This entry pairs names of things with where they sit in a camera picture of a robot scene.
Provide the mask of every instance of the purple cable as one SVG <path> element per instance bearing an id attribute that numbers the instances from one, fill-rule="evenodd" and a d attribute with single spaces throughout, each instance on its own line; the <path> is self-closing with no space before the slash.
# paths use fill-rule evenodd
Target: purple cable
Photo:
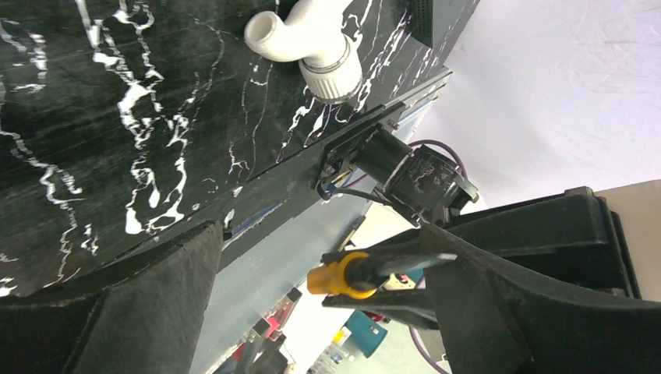
<path id="1" fill-rule="evenodd" d="M 415 142 L 409 143 L 408 146 L 414 147 L 414 146 L 421 146 L 421 145 L 432 145 L 432 146 L 438 146 L 448 152 L 452 158 L 454 158 L 454 162 L 459 165 L 459 168 L 461 169 L 461 175 L 468 179 L 468 173 L 466 172 L 466 166 L 464 166 L 464 163 L 461 161 L 461 158 L 457 154 L 457 152 L 454 152 L 454 150 L 448 146 L 446 143 L 440 142 L 438 140 L 432 140 L 432 139 L 422 139 L 422 140 L 416 140 Z M 363 179 L 367 178 L 367 174 L 361 175 L 360 178 L 356 179 L 355 181 L 349 183 L 348 185 L 343 186 L 345 189 L 350 189 L 354 185 L 357 185 L 360 181 Z"/>
<path id="2" fill-rule="evenodd" d="M 415 288 L 418 288 L 420 284 L 422 284 L 425 281 L 425 276 L 423 275 L 422 278 L 420 278 L 420 282 L 415 286 Z M 427 353 L 425 344 L 420 340 L 420 335 L 417 333 L 417 331 L 409 326 L 408 327 L 408 332 L 411 334 L 411 339 L 413 339 L 413 344 L 415 345 L 415 348 L 418 349 L 418 352 L 422 356 L 422 358 L 427 361 L 429 366 L 431 366 L 434 370 L 439 372 L 440 374 L 448 374 L 443 368 L 441 368 L 430 356 L 429 353 Z"/>

